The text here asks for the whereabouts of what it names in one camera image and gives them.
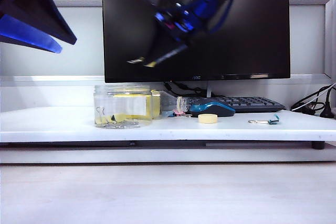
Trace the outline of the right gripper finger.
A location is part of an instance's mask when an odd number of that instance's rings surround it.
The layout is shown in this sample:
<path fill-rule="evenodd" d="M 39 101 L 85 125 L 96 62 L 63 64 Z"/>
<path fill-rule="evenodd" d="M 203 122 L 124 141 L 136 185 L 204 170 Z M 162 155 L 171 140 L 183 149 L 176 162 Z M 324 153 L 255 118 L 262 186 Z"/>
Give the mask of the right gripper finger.
<path fill-rule="evenodd" d="M 156 50 L 156 59 L 155 63 L 160 64 L 165 60 L 170 59 L 171 57 L 179 54 L 188 48 L 188 45 L 185 43 L 166 43 L 166 44 L 157 44 L 155 46 Z"/>
<path fill-rule="evenodd" d="M 155 26 L 154 38 L 146 58 L 146 63 L 156 61 L 171 50 L 171 36 L 159 24 Z"/>

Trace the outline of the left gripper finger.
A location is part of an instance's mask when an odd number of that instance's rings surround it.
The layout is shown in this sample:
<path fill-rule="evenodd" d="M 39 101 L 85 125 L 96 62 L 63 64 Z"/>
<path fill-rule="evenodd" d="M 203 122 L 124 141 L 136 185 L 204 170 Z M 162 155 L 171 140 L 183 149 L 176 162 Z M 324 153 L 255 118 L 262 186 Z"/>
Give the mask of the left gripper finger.
<path fill-rule="evenodd" d="M 77 41 L 53 0 L 35 0 L 26 5 L 5 3 L 1 5 L 1 17 L 5 14 L 47 33 L 54 40 L 71 45 Z"/>
<path fill-rule="evenodd" d="M 50 35 L 9 15 L 1 17 L 1 42 L 21 45 L 54 53 L 62 47 Z"/>

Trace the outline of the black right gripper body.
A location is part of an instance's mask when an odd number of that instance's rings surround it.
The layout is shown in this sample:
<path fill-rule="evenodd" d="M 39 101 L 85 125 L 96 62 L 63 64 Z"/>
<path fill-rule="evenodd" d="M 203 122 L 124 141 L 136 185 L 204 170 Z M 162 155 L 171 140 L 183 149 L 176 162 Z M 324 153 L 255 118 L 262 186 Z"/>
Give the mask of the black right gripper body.
<path fill-rule="evenodd" d="M 155 8 L 156 38 L 172 44 L 188 44 L 208 23 L 208 0 L 174 2 Z"/>

